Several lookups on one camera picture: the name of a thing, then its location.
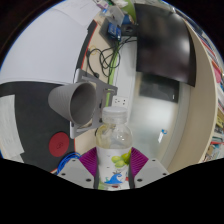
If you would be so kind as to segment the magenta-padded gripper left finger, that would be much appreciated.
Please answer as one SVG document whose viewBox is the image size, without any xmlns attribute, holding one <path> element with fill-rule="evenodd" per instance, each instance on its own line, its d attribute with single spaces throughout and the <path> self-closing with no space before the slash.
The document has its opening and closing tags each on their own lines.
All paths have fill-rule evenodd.
<svg viewBox="0 0 224 224">
<path fill-rule="evenodd" d="M 96 149 L 89 150 L 79 158 L 69 159 L 58 176 L 81 187 L 96 189 L 99 184 Z"/>
</svg>

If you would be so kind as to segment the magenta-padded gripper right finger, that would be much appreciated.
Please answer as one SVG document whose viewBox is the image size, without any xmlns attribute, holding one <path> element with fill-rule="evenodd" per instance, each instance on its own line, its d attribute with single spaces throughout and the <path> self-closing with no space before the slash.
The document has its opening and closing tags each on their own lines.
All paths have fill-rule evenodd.
<svg viewBox="0 0 224 224">
<path fill-rule="evenodd" d="M 144 187 L 168 175 L 169 172 L 156 158 L 149 159 L 135 148 L 131 150 L 129 163 L 131 189 Z"/>
</svg>

